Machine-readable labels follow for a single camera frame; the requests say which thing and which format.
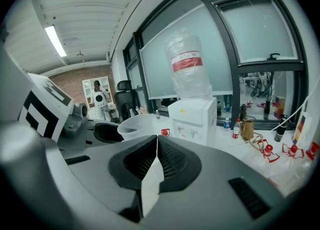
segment black chair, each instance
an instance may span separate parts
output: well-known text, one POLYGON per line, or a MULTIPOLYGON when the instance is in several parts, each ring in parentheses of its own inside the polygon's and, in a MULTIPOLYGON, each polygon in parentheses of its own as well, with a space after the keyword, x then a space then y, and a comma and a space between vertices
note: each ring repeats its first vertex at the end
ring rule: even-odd
POLYGON ((119 81, 116 89, 119 92, 114 94, 115 103, 119 112, 119 122, 129 119, 130 109, 132 109, 134 115, 138 115, 136 111, 136 90, 132 89, 130 80, 119 81))

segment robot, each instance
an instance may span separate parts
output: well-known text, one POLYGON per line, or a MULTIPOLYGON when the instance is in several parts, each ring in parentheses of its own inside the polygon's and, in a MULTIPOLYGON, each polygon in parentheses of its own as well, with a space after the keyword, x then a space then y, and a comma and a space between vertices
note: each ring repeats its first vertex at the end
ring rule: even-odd
POLYGON ((0 166, 51 227, 258 229, 276 213, 279 191, 235 157, 161 135, 123 141, 116 123, 88 119, 84 104, 47 77, 26 75, 0 50, 2 83, 20 91, 1 102, 0 166), (156 159, 164 180, 145 215, 142 181, 156 159))

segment person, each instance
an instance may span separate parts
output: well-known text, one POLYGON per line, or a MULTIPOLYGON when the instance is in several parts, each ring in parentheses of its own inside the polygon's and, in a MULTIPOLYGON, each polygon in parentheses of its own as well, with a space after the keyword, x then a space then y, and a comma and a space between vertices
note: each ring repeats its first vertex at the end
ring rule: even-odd
POLYGON ((109 115, 105 114, 110 102, 109 95, 105 88, 101 87, 100 82, 95 80, 94 89, 91 91, 91 101, 94 103, 95 118, 97 120, 111 121, 109 115))

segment shelving unit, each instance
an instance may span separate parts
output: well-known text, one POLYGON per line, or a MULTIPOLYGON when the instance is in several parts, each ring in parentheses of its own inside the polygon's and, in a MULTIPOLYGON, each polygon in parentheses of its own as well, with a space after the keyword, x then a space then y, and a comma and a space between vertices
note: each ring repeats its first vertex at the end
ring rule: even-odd
POLYGON ((94 82, 98 80, 100 83, 100 87, 105 88, 106 92, 109 95, 110 98, 110 104, 112 109, 116 109, 116 105, 114 103, 114 99, 111 95, 110 85, 108 77, 97 77, 92 79, 86 79, 82 80, 82 87, 83 87, 83 93, 85 97, 86 106, 88 108, 88 114, 90 117, 92 117, 92 112, 95 110, 95 104, 93 101, 91 101, 91 92, 95 88, 94 82))

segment frosted glass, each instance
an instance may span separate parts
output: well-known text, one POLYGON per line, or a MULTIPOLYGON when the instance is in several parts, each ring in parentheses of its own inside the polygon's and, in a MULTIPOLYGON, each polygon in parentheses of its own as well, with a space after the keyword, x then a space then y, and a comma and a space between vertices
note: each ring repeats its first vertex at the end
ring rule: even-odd
POLYGON ((129 77, 133 89, 136 89, 138 86, 142 87, 138 63, 135 62, 132 67, 129 68, 129 77))
POLYGON ((146 98, 143 90, 139 90, 136 92, 139 98, 140 106, 146 106, 146 98))
POLYGON ((200 5, 177 19, 141 49, 149 97, 154 99, 177 96, 173 89, 173 81, 166 58, 165 41, 173 32, 182 28, 187 28, 199 36, 203 52, 202 63, 208 72, 215 94, 231 94, 231 72, 225 45, 216 23, 206 7, 200 5))
POLYGON ((243 0, 221 10, 241 62, 267 60, 272 53, 279 53, 281 59, 297 59, 291 35, 271 0, 243 0))
POLYGON ((175 0, 160 12, 142 31, 143 44, 146 45, 154 36, 171 22, 201 4, 200 0, 175 0))

